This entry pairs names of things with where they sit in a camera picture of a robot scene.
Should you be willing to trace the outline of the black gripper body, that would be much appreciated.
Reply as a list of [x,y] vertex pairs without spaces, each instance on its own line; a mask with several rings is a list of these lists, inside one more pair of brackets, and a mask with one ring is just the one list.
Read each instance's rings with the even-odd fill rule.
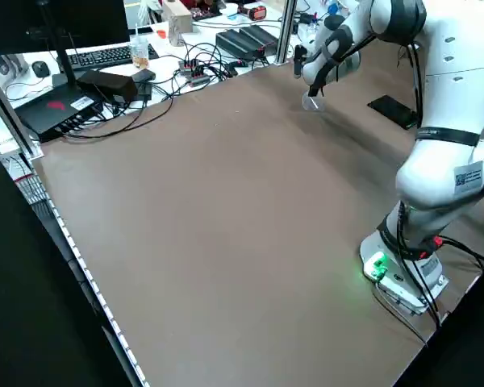
[[326,74],[323,72],[318,72],[312,84],[310,85],[308,96],[316,97],[323,87],[326,85]]

